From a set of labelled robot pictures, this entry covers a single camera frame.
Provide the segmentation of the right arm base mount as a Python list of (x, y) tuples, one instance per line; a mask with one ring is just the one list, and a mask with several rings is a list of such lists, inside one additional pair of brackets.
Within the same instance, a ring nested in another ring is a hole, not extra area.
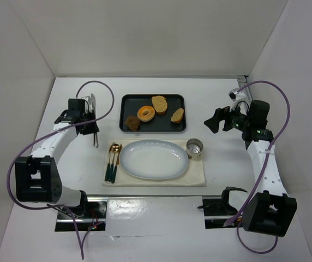
[(221, 229), (224, 222), (237, 213), (234, 207), (225, 203), (221, 196), (203, 196), (197, 207), (203, 212), (205, 229)]

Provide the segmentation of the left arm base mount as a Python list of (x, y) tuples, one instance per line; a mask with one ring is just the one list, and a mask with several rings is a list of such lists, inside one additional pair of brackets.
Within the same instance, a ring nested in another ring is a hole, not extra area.
[[(84, 210), (78, 207), (71, 207), (79, 232), (87, 231), (105, 231), (106, 229), (106, 211), (107, 198), (89, 197)], [(55, 225), (55, 232), (75, 231), (74, 222), (68, 211), (58, 211)]]

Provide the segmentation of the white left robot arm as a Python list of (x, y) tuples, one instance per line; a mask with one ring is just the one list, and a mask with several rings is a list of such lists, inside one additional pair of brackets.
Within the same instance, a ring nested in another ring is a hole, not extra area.
[(76, 217), (88, 211), (87, 195), (62, 185), (57, 164), (69, 144), (78, 135), (93, 135), (98, 147), (96, 122), (74, 127), (77, 123), (96, 119), (94, 95), (68, 100), (68, 108), (55, 120), (53, 131), (30, 156), (15, 161), (16, 197), (20, 202), (49, 203), (69, 207)]

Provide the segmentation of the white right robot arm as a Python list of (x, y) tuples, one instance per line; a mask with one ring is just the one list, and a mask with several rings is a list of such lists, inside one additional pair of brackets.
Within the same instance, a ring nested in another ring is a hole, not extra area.
[(296, 199), (288, 196), (275, 160), (276, 137), (266, 128), (269, 104), (253, 100), (246, 114), (241, 113), (238, 102), (225, 108), (217, 108), (204, 124), (213, 133), (224, 122), (224, 131), (241, 131), (245, 148), (253, 164), (255, 184), (250, 193), (234, 195), (234, 188), (227, 187), (224, 202), (237, 210), (224, 225), (242, 219), (244, 230), (260, 234), (285, 236), (297, 210)]

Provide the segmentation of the brown chocolate croissant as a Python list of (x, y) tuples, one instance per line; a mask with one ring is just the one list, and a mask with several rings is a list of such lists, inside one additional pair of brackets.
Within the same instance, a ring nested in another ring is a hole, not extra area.
[(136, 132), (140, 126), (140, 119), (137, 116), (128, 116), (125, 125), (133, 132)]

